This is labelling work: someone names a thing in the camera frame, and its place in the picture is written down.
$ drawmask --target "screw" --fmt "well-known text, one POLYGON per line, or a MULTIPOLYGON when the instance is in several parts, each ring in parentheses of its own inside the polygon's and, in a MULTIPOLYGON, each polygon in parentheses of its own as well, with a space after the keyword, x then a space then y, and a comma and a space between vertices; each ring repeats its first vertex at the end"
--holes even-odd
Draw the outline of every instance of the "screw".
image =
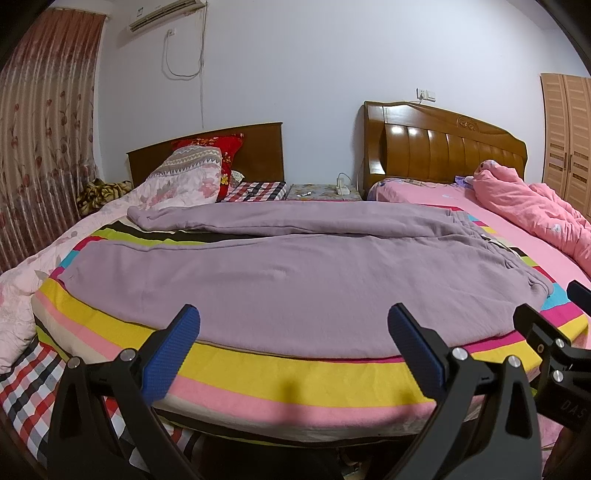
POLYGON ((560 383, 562 380, 564 380, 564 375, 560 370, 554 370, 552 373, 552 378, 554 378, 556 383, 560 383))
POLYGON ((68 368, 77 368, 80 366, 80 359, 77 356, 73 356, 68 360, 68 368))
POLYGON ((521 366, 521 360, 519 360, 519 358, 517 358, 515 355, 511 355, 507 361, 512 367, 519 368, 521 366))
POLYGON ((463 348, 460 347, 455 347, 452 350, 452 355, 454 358, 460 360, 460 361, 464 361, 466 358, 468 358, 468 352, 466 352, 463 348))
POLYGON ((124 362, 131 362, 135 358, 135 350, 132 348, 126 348, 119 354, 119 358, 124 362))

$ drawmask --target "nightstand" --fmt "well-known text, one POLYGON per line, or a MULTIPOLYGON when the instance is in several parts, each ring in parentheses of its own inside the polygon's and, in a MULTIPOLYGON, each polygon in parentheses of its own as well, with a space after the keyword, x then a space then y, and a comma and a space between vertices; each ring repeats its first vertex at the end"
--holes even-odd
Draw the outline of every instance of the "nightstand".
POLYGON ((349 187, 351 193, 339 195, 336 185, 304 183, 293 184, 286 200, 325 200, 327 202, 361 202, 361 195, 355 187, 349 187))

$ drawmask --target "striped blanket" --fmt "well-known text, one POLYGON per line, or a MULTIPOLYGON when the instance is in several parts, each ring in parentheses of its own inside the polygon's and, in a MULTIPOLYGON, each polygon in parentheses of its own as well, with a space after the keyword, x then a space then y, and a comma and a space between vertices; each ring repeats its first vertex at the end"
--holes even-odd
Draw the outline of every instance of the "striped blanket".
MULTIPOLYGON (((476 218, 471 216, 470 220, 495 236, 476 218)), ((111 360, 123 348, 139 348, 152 330, 122 322, 81 303, 60 285, 57 274, 90 242, 193 244, 226 238, 227 235, 215 233, 146 233, 125 219, 118 220, 83 240, 63 260, 35 294, 35 316, 66 355, 79 355, 87 362, 111 360)), ((497 240, 550 278, 524 252, 504 239, 497 240)), ((587 317, 568 301, 556 282, 542 314, 570 339, 587 328, 587 317)), ((517 332, 466 348, 475 358, 486 361, 501 362, 507 355, 517 355, 527 371, 540 363, 517 332)), ((347 445, 417 433, 434 403, 423 397, 399 356, 378 360, 305 360, 196 343, 168 396, 156 407, 171 421, 212 434, 289 445, 347 445)))

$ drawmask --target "wooden headboard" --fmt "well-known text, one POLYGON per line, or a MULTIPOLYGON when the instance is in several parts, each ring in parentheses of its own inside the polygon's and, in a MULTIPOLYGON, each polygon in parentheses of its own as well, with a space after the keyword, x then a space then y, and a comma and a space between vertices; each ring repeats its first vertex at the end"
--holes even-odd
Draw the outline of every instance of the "wooden headboard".
POLYGON ((244 134, 244 143, 234 156, 232 169, 238 170, 245 181, 283 181, 282 123, 246 125, 212 132, 187 135, 129 152, 129 166, 134 186, 144 182, 164 160, 173 153, 172 142, 186 138, 211 138, 244 134))
POLYGON ((521 178, 527 149, 506 130, 460 113, 409 102, 365 102, 363 188, 386 177, 452 183, 490 158, 521 178))

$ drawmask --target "pink comforter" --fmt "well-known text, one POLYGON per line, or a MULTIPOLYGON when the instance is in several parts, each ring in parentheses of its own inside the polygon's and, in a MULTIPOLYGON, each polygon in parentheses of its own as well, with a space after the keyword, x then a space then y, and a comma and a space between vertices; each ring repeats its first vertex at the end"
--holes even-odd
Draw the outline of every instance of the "pink comforter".
POLYGON ((514 168, 483 162, 474 174, 478 201, 570 256, 591 276, 591 223, 544 183, 528 185, 514 168))

